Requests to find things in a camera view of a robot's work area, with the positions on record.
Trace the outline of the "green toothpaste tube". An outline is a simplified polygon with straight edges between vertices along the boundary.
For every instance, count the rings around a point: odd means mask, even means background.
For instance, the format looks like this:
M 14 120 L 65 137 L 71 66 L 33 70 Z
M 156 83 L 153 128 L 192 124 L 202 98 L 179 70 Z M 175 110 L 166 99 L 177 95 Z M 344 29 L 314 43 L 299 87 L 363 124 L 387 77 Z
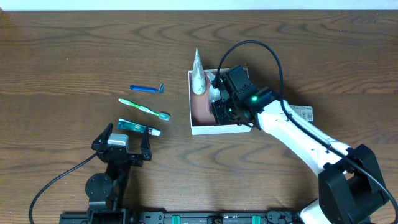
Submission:
M 141 124 L 133 123 L 132 121 L 128 121 L 122 118 L 119 118 L 118 129 L 123 129 L 127 131 L 134 131 L 137 133 L 145 133 L 146 129 L 148 129 L 148 133 L 153 136 L 160 136 L 161 131 L 152 127 L 144 126 Z

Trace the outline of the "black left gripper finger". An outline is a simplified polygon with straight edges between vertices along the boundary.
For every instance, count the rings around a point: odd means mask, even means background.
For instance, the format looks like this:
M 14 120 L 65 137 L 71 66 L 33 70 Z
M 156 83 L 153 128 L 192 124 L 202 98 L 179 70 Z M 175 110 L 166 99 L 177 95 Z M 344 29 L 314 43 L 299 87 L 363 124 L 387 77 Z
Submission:
M 143 159 L 145 161 L 152 160 L 152 151 L 150 149 L 149 128 L 148 127 L 145 128 L 145 131 L 143 134 L 143 138 L 142 138 L 142 142 L 141 142 L 141 153 L 142 153 Z
M 92 149 L 102 149 L 107 145 L 108 139 L 113 132 L 113 124 L 109 123 L 105 130 L 92 142 Z

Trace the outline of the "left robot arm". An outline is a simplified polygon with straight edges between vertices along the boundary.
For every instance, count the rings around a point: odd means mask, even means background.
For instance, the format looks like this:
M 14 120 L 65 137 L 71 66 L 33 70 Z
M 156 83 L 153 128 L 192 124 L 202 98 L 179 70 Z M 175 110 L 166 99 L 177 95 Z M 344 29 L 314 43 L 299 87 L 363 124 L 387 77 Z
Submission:
M 152 159 L 149 128 L 144 129 L 139 154 L 129 152 L 129 137 L 113 133 L 112 123 L 93 141 L 91 148 L 107 167 L 104 173 L 92 175 L 86 182 L 85 192 L 89 198 L 86 223 L 132 223 L 134 215 L 123 207 L 123 197 L 131 167 L 141 167 L 144 161 Z

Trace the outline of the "white hair product tube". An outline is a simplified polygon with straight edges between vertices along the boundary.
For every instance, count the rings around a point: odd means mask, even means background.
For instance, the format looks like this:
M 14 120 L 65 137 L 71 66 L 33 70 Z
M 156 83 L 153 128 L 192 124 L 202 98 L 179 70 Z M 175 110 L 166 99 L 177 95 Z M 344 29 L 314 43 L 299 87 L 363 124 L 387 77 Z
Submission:
M 204 94 L 206 90 L 206 78 L 198 49 L 195 50 L 191 85 L 192 85 L 192 92 L 194 94 L 196 95 Z

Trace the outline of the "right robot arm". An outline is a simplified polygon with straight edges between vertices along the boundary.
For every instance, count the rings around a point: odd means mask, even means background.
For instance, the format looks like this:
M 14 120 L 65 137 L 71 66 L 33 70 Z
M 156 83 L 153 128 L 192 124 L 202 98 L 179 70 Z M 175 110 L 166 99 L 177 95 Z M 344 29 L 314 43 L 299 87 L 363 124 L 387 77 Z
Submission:
M 369 147 L 352 148 L 329 137 L 269 88 L 220 83 L 216 89 L 212 107 L 218 124 L 248 121 L 285 144 L 316 175 L 319 197 L 298 212 L 299 223 L 364 223 L 387 202 L 397 206 Z

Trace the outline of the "green white soap box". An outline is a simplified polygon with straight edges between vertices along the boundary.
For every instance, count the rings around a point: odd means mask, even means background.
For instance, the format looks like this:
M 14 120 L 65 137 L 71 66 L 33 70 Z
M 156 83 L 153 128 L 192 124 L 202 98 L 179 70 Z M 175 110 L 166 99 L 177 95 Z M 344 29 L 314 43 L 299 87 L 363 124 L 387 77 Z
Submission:
M 290 106 L 297 114 L 308 122 L 313 122 L 313 108 L 311 106 Z

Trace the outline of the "green white toothbrush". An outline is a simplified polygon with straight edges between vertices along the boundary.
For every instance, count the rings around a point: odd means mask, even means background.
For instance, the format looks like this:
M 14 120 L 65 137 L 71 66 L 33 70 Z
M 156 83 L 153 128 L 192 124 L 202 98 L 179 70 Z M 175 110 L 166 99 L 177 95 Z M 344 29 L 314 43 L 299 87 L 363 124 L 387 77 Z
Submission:
M 145 106 L 137 105 L 137 104 L 135 104 L 135 103 L 133 103 L 133 102 L 127 100 L 127 99 L 119 98 L 118 101 L 120 103 L 122 103 L 122 104 L 137 108 L 137 109 L 139 109 L 139 110 L 141 110 L 141 111 L 143 111 L 145 113 L 149 113 L 151 115 L 154 115 L 154 116 L 158 117 L 159 119 L 161 119 L 163 121 L 170 121 L 171 120 L 170 115 L 168 115 L 166 113 L 163 113 L 163 112 L 156 113 L 155 111 L 152 111 L 152 110 L 150 110 L 149 108 L 147 108 Z

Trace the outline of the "clear pump bottle blue liquid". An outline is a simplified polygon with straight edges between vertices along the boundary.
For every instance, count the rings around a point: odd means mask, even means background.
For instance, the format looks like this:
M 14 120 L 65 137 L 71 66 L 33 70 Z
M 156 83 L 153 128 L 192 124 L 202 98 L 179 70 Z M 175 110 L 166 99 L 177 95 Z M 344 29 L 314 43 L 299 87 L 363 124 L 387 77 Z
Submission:
M 221 94 L 218 88 L 215 88 L 212 84 L 212 81 L 215 79 L 215 74 L 208 72 L 207 77 L 210 81 L 210 87 L 209 87 L 209 101 L 211 103 L 216 102 L 221 99 Z

